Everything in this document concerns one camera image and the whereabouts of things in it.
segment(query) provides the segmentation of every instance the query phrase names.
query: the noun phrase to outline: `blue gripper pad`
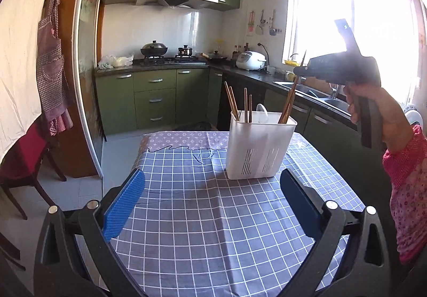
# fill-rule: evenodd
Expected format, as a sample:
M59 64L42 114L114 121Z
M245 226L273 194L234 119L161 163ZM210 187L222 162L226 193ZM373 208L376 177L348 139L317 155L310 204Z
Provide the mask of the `blue gripper pad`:
M136 202L141 197L144 187L145 175L141 170L135 169L129 175L127 183L104 214L102 235L107 243L110 242L111 238L117 237L122 231Z

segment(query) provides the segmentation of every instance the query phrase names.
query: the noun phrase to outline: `window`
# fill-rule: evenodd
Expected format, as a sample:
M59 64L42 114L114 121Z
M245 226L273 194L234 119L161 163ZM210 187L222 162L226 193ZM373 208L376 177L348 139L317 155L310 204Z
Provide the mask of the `window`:
M292 37L283 57L345 51L334 20L345 18L362 55L375 57L383 87L406 104L418 69L418 30L412 0L294 0Z

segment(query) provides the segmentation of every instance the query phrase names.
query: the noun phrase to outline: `black countertop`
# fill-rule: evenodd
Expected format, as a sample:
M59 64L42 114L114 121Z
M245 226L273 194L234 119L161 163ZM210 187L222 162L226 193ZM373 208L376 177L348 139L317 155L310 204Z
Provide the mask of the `black countertop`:
M221 71L223 73L242 78L243 80L253 82L259 86L263 86L266 89L277 92L279 94L287 95L289 92L288 88L274 84L275 81L284 81L279 75L269 75L264 71L256 70L243 70L237 67L231 67L226 64L209 64L206 65L142 65L141 60L134 60L134 64L131 66L118 67L118 68L109 68L109 69L97 69L95 70L95 77L105 77L118 74L128 74L134 72L143 72L146 70L165 70L165 69L192 69L192 68L213 68ZM326 104L323 101L314 99L311 96L308 96L301 92L296 92L296 101L307 106L310 106L321 113L328 115L329 117L343 123L346 126L349 126L357 130L357 126L350 121L350 115L341 112L340 110Z

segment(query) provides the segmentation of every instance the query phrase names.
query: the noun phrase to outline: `checkered apron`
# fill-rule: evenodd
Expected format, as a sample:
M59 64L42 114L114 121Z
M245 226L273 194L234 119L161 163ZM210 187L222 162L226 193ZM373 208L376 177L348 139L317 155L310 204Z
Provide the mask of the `checkered apron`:
M59 0L50 0L46 16L38 23L36 79L41 108L50 123L62 116L72 103L64 74L64 56L58 38Z

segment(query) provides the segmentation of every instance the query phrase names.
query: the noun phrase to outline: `apron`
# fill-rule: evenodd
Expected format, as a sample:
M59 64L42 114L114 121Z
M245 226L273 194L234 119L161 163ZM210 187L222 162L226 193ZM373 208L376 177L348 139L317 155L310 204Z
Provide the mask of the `apron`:
M37 33L37 87L51 136L73 126L67 109L73 100L64 74L64 56L58 38L59 3L59 0L50 0L48 13L38 23Z

